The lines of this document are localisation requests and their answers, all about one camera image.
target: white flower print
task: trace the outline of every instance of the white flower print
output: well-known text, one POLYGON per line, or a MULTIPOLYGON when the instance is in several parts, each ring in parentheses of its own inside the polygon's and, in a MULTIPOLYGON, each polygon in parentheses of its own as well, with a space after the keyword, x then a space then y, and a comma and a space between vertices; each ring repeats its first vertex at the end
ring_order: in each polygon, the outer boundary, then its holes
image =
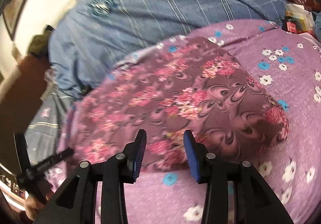
POLYGON ((264 49, 264 50, 262 51, 262 54, 265 55, 265 56, 269 56, 271 53, 272 53, 272 51, 269 50, 269 49, 264 49))
POLYGON ((281 202, 283 205, 285 205, 286 203, 288 203, 288 200, 291 197, 291 193, 292 193, 292 187, 289 187, 285 193, 282 194, 281 196, 281 202))
POLYGON ((232 26, 232 25, 230 25, 230 24, 226 24, 226 26, 225 26, 228 30, 233 30, 234 29, 234 27, 232 26))
POLYGON ((270 75, 264 75, 260 78, 260 84, 263 84, 265 86, 269 85, 272 83, 273 79, 270 75))
POLYGON ((203 207, 196 205, 195 207, 190 207, 183 217, 187 221, 199 221, 202 218, 203 207))
POLYGON ((316 86, 316 92, 317 92, 317 94, 319 95, 319 96, 321 96, 321 89, 320 89, 320 87, 319 86, 316 86))
POLYGON ((286 65, 285 64, 279 64, 279 68, 282 70, 282 71, 285 71, 287 69, 286 65))
POLYGON ((158 43, 158 44, 156 45, 156 47, 157 47, 158 49, 162 49, 162 48, 164 47, 164 44, 163 44, 163 43, 158 43))
POLYGON ((209 37, 208 40, 211 41, 212 43, 216 43, 217 42, 215 37, 209 37))
POLYGON ((274 53, 277 55, 277 56, 282 56, 283 55, 283 51, 278 49, 278 50, 275 50, 274 53))
POLYGON ((313 98, 314 98, 314 100, 315 100, 316 102, 318 102, 318 103, 321 102, 321 96, 320 96, 320 95, 314 94, 313 98))
POLYGON ((316 169, 314 167, 311 167, 307 172, 307 183, 310 183, 310 181, 312 181, 315 173, 316 173, 316 169))
POLYGON ((296 169, 297 169, 296 162, 291 161, 291 163, 285 167, 285 171, 282 176, 282 180, 284 180, 285 182, 289 182, 289 181, 293 180, 296 169))
POLYGON ((223 41, 223 40, 218 41, 218 42, 217 42, 217 45, 218 45, 218 46, 223 46, 223 45, 224 45, 224 41, 223 41))
POLYGON ((262 177, 268 176, 272 170, 272 162, 268 161, 263 163, 259 168, 259 173, 262 177))
POLYGON ((314 76, 315 76, 315 78, 316 78, 317 81, 321 81, 321 74, 320 74, 320 72, 316 72, 316 73, 314 74, 314 76))
POLYGON ((170 42, 175 43, 176 42, 176 38, 175 37, 171 37, 170 38, 170 42))
POLYGON ((269 56, 269 59, 272 60, 272 61, 277 60, 277 56, 271 55, 271 56, 269 56))

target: metal screw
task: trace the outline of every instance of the metal screw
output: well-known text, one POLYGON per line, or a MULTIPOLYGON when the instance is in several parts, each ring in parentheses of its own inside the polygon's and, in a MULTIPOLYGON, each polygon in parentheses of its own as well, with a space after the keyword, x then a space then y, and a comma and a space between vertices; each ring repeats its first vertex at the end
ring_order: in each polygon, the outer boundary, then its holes
POLYGON ((216 155, 214 153, 209 152, 208 154, 206 154, 206 157, 209 159, 215 159, 216 155))
POLYGON ((242 165, 246 168, 251 166, 251 163, 249 161, 242 161, 242 165))
POLYGON ((122 159, 124 159, 125 158, 125 155, 123 154, 123 153, 118 153, 118 154, 116 154, 116 159, 117 160, 122 160, 122 159))
POLYGON ((82 161, 82 162, 80 163, 80 167, 81 167, 81 168, 87 168, 88 165, 89 165, 89 162, 88 162, 88 161, 82 161))

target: human hand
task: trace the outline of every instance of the human hand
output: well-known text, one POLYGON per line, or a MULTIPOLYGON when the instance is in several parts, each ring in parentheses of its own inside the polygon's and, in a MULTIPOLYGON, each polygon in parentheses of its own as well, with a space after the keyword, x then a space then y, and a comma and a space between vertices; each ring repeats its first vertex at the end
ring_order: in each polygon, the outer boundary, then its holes
MULTIPOLYGON (((54 193, 50 190, 47 194, 46 194, 46 199, 47 201, 50 200, 50 198, 54 195, 54 193)), ((42 210, 45 206, 38 201, 36 198, 34 198, 33 196, 29 196, 24 203, 24 207, 26 209, 26 215, 28 217, 28 219, 34 221, 36 219, 36 217, 39 214, 39 211, 42 210)))

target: floral fabric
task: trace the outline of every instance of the floral fabric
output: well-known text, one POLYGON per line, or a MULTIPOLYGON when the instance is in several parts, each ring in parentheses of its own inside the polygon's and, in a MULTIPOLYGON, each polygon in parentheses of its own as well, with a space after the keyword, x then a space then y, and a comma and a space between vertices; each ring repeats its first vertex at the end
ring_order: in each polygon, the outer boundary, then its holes
POLYGON ((78 106, 74 158, 104 161, 132 142, 148 140, 144 170, 186 166, 183 133, 191 129, 209 151, 249 158, 282 142, 288 121, 281 106, 226 50, 207 38, 186 38, 155 50, 136 67, 113 73, 78 106))
POLYGON ((188 169, 176 171, 171 186, 163 184, 166 173, 151 172, 186 165, 181 137, 191 129, 216 154, 250 160, 293 221, 303 224, 321 199, 321 59, 315 45, 273 22, 237 20, 163 41, 149 53, 141 64, 115 69, 76 104, 59 147, 73 147, 75 156, 57 166, 63 173, 50 174, 54 186, 70 166, 107 159, 143 128, 145 171, 125 187, 129 222, 199 223, 205 187, 188 169))

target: purple bedsheet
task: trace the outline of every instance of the purple bedsheet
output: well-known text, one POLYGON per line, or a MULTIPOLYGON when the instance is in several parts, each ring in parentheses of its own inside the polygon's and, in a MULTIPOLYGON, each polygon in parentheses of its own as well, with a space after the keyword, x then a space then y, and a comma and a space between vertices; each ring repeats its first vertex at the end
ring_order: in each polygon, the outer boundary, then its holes
MULTIPOLYGON (((321 200, 318 172, 321 169, 321 58, 318 47, 283 31, 273 22, 237 20, 192 31, 158 45, 164 51, 194 37, 209 38, 234 55, 247 72, 282 105, 289 120, 287 140, 262 149, 251 163, 257 167, 280 198, 295 223, 304 223, 321 200)), ((103 83, 109 83, 107 77, 103 83)), ((59 149, 68 146, 78 129, 77 108, 70 113, 59 149)), ((79 160, 60 164, 50 171, 54 188, 79 160)), ((188 170, 171 174, 143 172, 135 185, 126 185, 129 223, 188 223, 200 221, 205 198, 204 185, 197 185, 188 170)), ((97 202, 99 221, 100 202, 97 202)), ((229 219, 233 219, 233 205, 229 219)))

